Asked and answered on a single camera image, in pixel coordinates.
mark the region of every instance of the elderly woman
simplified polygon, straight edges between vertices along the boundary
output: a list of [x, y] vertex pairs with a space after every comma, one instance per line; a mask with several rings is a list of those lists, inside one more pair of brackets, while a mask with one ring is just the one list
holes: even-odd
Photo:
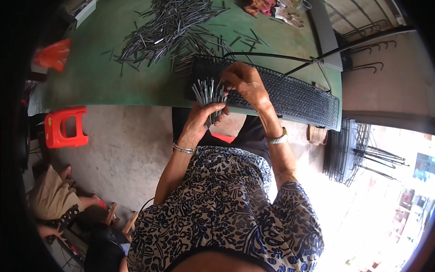
[[[139, 214], [129, 271], [312, 271], [323, 251], [321, 229], [295, 177], [295, 160], [255, 68], [223, 72], [257, 111], [228, 144], [204, 127], [225, 104], [193, 106], [157, 185], [154, 205]], [[181, 112], [173, 109], [173, 118]], [[278, 195], [268, 202], [273, 167]]]

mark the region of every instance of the perforated metal plate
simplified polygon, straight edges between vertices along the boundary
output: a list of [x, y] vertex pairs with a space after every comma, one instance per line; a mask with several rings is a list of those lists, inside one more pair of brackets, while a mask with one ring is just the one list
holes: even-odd
[[[221, 57], [196, 55], [185, 97], [195, 100], [192, 84], [198, 79], [207, 77], [218, 79], [221, 71], [233, 62], [235, 61]], [[339, 109], [337, 97], [294, 77], [257, 65], [247, 65], [258, 70], [277, 115], [306, 124], [337, 129]], [[253, 110], [253, 107], [236, 91], [230, 92], [227, 104]]]

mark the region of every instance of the wristwatch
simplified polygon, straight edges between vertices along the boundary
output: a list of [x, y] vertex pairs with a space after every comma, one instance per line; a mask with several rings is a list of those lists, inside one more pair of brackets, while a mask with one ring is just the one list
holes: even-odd
[[268, 139], [268, 143], [269, 144], [280, 144], [280, 143], [284, 143], [285, 141], [287, 141], [288, 134], [287, 134], [287, 130], [285, 129], [285, 127], [282, 127], [282, 131], [284, 132], [284, 135], [282, 135], [278, 139]]

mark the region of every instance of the hand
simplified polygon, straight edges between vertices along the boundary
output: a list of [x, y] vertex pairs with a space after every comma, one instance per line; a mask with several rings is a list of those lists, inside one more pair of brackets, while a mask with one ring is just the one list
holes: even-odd
[[45, 226], [45, 225], [38, 225], [37, 229], [38, 229], [39, 236], [41, 236], [42, 239], [44, 239], [45, 237], [50, 236], [50, 235], [56, 235], [60, 240], [65, 240], [61, 236], [64, 232], [60, 232], [59, 228], [55, 229], [55, 228], [50, 228], [50, 227]]
[[234, 62], [221, 74], [227, 90], [237, 90], [257, 111], [271, 104], [257, 69]]
[[207, 129], [204, 124], [207, 121], [207, 117], [215, 111], [222, 110], [222, 114], [219, 116], [215, 126], [220, 125], [225, 115], [230, 115], [230, 111], [225, 106], [225, 103], [212, 103], [205, 108], [201, 109], [198, 103], [193, 105], [184, 125], [183, 132], [178, 139], [178, 145], [183, 148], [196, 148], [198, 142], [202, 139]]

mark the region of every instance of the tan pants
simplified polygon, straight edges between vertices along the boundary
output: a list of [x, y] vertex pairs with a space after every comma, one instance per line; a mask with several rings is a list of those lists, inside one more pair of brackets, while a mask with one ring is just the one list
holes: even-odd
[[50, 165], [45, 176], [29, 192], [29, 209], [42, 220], [59, 219], [73, 205], [78, 204], [82, 212], [83, 204], [68, 183]]

